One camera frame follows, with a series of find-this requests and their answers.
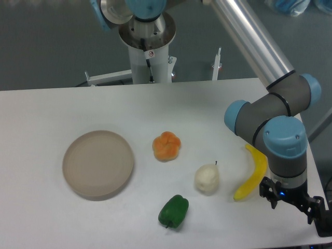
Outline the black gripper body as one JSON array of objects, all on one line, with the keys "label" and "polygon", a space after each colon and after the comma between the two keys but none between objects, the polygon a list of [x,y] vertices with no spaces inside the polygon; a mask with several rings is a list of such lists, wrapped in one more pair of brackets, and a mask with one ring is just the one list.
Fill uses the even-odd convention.
[{"label": "black gripper body", "polygon": [[305,174],[301,174],[296,177],[285,178],[272,174],[270,179],[275,183],[277,181],[281,182],[280,201],[296,206],[300,197],[308,196],[308,183],[305,176]]}]

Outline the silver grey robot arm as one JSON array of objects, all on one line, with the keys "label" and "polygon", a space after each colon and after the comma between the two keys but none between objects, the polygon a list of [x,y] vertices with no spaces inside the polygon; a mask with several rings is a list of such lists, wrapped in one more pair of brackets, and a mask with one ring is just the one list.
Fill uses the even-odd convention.
[{"label": "silver grey robot arm", "polygon": [[[168,46],[176,27],[167,9],[178,1],[91,1],[100,25],[119,28],[128,47],[130,70],[114,74],[131,77],[134,84],[170,83],[172,65]],[[207,1],[256,73],[268,94],[254,103],[233,102],[225,125],[268,159],[270,176],[259,194],[271,206],[289,203],[305,213],[320,237],[331,236],[331,210],[322,197],[310,197],[307,184],[308,140],[296,115],[321,96],[319,82],[299,75],[246,1]]]}]

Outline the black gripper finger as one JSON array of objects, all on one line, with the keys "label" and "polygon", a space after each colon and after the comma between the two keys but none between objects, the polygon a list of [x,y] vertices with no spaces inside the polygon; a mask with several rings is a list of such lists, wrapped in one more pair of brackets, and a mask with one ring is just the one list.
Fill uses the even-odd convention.
[{"label": "black gripper finger", "polygon": [[325,209],[325,200],[320,196],[302,196],[296,207],[306,214],[308,224],[314,223],[319,237],[331,237],[331,210]]},{"label": "black gripper finger", "polygon": [[259,184],[259,195],[270,202],[272,209],[275,209],[278,202],[281,200],[280,190],[281,182],[277,181],[275,183],[272,179],[266,176],[263,177]]}]

